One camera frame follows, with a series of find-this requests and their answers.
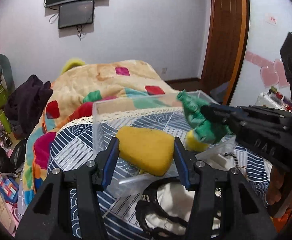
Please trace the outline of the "yellow-green plush pillow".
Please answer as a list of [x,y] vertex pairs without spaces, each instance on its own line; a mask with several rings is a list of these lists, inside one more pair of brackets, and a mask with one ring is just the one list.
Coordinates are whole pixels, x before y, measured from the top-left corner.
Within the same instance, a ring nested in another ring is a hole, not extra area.
[[66,64],[63,66],[61,70],[61,74],[67,72],[68,70],[78,67],[78,66],[84,66],[86,65],[85,61],[78,59],[78,58],[72,58],[69,59]]

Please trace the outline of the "pink heart wall stickers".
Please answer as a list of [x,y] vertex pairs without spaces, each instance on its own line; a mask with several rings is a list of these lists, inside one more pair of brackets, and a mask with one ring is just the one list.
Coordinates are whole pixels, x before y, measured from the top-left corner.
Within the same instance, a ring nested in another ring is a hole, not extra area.
[[247,51],[245,60],[260,68],[260,78],[266,88],[271,86],[278,86],[279,88],[289,87],[281,59],[275,59],[275,61],[272,62]]

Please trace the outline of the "white stickered suitcase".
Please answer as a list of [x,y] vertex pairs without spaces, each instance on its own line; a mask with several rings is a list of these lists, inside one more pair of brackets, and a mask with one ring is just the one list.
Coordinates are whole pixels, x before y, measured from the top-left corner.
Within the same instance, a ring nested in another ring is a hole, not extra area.
[[291,100],[274,86],[271,86],[267,92],[262,92],[258,95],[256,106],[292,111]]

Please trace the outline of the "dark purple clothing pile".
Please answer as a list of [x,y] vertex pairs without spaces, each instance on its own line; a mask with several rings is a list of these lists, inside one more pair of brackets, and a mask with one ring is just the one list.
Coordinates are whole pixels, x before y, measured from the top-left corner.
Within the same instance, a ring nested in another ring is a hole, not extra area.
[[52,94],[51,82],[43,83],[32,74],[8,97],[4,113],[15,138],[24,139],[32,133]]

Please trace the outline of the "grey dinosaur plush toy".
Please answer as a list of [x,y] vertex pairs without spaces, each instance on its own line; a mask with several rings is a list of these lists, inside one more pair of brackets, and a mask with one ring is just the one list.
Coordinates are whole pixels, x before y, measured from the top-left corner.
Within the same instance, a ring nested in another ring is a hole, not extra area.
[[0,54],[0,84],[9,94],[15,91],[10,61],[3,54]]

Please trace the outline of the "white black-trimmed bag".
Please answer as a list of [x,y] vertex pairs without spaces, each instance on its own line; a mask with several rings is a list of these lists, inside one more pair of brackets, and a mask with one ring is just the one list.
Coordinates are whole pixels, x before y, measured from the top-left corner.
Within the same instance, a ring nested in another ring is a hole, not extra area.
[[183,239],[194,196],[194,191],[187,191],[178,177],[154,181],[137,202],[135,218],[152,239]]

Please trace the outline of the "colourful plush blanket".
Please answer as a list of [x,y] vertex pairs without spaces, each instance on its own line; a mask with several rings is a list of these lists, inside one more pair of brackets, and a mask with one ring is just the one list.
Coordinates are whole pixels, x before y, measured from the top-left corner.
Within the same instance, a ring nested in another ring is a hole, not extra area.
[[26,142],[22,189],[18,193],[23,212],[46,177],[49,152],[44,147],[64,125],[91,116],[96,101],[175,92],[150,64],[140,60],[78,66],[61,74],[51,89],[53,94]]

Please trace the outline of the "wooden door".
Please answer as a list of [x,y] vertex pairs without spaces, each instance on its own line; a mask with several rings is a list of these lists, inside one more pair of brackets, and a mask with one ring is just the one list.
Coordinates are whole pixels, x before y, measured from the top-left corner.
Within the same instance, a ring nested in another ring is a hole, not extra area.
[[229,104],[247,45],[250,0],[211,0],[208,41],[200,77],[204,92]]

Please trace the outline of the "small wall monitor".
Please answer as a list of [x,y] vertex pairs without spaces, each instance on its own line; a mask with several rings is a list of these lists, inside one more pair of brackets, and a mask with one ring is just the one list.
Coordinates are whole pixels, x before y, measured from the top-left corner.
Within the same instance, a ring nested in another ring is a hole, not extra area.
[[94,20],[94,0],[77,1],[59,6],[58,28],[92,24]]

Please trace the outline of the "yellow sponge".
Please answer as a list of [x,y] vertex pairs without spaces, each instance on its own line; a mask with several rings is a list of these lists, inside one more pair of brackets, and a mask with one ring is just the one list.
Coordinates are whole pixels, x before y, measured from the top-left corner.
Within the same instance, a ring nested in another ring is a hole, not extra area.
[[175,138],[157,129],[122,127],[116,134],[120,157],[153,176],[164,176],[174,155]]

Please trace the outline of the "green knitted glove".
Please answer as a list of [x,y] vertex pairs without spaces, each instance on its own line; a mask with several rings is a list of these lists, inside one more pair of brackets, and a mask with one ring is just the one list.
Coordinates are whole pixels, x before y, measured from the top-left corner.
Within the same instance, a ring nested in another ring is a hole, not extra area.
[[182,103],[185,119],[197,141],[217,144],[224,136],[233,135],[227,125],[211,122],[202,114],[202,107],[209,105],[208,101],[190,95],[185,90],[178,93],[177,100]]

